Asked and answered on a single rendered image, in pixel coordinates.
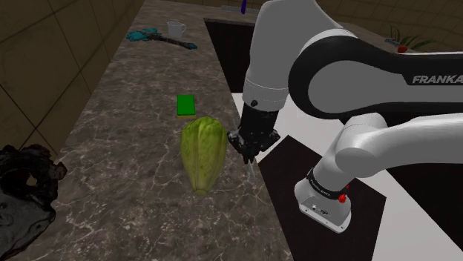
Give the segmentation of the green lettuce head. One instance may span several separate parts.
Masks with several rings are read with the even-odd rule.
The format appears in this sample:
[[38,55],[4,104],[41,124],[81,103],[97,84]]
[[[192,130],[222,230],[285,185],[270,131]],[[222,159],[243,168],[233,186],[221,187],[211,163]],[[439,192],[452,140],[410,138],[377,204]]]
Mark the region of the green lettuce head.
[[228,139],[217,119],[201,117],[189,122],[180,139],[180,152],[192,190],[206,195],[223,167]]

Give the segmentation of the green and yellow sponge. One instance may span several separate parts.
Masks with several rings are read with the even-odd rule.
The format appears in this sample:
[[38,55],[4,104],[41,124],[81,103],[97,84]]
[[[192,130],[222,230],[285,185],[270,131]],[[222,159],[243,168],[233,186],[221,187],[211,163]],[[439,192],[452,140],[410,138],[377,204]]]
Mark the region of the green and yellow sponge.
[[177,118],[196,118],[196,110],[193,95],[177,95]]

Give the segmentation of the dark sink basin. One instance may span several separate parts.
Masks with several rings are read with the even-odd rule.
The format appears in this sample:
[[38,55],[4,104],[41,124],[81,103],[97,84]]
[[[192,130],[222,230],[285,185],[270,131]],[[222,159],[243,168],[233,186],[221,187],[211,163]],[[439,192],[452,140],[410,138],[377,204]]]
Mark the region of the dark sink basin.
[[254,23],[204,18],[231,93],[242,93]]

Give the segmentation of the white mug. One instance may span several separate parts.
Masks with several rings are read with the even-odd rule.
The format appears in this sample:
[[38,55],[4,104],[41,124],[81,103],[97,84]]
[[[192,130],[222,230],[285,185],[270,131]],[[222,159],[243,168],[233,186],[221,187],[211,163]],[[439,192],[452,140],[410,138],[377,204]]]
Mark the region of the white mug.
[[181,38],[186,30],[186,25],[181,22],[168,22],[168,34],[174,38]]

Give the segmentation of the green plant in red pot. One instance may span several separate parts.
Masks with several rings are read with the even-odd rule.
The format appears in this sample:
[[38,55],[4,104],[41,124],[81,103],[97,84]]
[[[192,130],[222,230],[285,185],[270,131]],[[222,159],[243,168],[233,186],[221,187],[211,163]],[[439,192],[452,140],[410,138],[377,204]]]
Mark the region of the green plant in red pot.
[[419,35],[402,37],[401,31],[397,27],[390,25],[390,36],[385,39],[385,42],[394,46],[398,53],[406,53],[408,50],[416,50],[435,42],[435,40],[417,42],[418,37]]

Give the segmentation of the black lumpy figure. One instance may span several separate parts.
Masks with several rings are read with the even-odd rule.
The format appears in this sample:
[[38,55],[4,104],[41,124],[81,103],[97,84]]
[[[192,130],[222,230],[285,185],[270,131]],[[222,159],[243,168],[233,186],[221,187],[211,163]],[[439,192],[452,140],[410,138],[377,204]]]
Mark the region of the black lumpy figure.
[[67,172],[38,144],[0,150],[0,261],[24,251],[55,220],[51,203]]

